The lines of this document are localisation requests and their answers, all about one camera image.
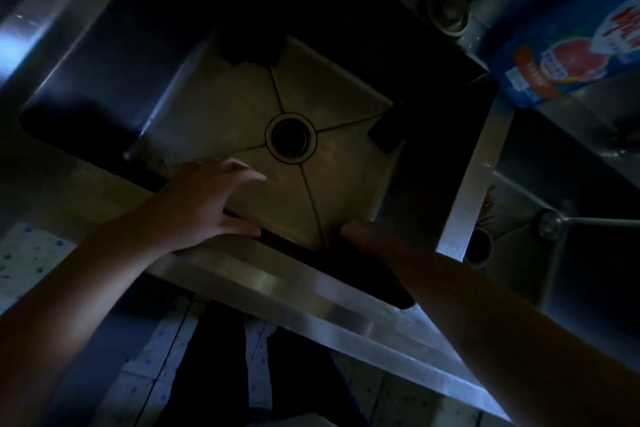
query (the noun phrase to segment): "sink drain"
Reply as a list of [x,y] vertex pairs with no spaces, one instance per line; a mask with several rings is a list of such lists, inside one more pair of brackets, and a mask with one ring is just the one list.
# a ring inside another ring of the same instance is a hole
[[306,118],[285,113],[271,120],[266,131],[267,147],[285,164],[300,164],[316,150],[316,131]]

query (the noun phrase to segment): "tiled floor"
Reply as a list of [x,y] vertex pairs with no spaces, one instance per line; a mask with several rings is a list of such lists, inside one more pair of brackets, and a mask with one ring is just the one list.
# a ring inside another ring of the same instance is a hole
[[[0,313],[62,261],[74,244],[18,223],[0,241]],[[151,427],[166,404],[175,371],[205,303],[179,296],[140,354],[124,362],[91,427]],[[266,338],[275,327],[246,318],[252,407],[271,407]],[[336,365],[372,427],[505,427],[491,415],[379,368],[334,352]]]

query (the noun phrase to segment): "forearm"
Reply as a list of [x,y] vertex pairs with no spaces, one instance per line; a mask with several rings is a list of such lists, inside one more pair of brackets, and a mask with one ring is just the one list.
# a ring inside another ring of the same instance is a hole
[[153,262],[112,222],[0,318],[0,417],[31,423],[118,298]]
[[638,375],[515,294],[436,253],[386,261],[516,425],[599,425],[595,402],[638,422]]

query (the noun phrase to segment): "leg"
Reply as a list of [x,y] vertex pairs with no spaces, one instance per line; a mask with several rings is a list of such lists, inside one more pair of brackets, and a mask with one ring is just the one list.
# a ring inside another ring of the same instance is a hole
[[272,420],[316,413],[338,427],[367,427],[328,348],[279,328],[267,339],[267,349]]
[[251,422],[240,311],[211,301],[200,316],[157,427]]

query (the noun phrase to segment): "person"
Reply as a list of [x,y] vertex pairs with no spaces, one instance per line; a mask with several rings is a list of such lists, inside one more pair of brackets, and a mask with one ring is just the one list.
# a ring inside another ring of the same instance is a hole
[[[188,164],[139,208],[101,225],[6,311],[0,317],[2,424],[37,422],[76,354],[152,262],[220,234],[258,237],[259,227],[223,208],[236,187],[264,179],[232,158]],[[638,373],[529,303],[380,225],[352,222],[340,235],[388,265],[517,426],[640,425]]]

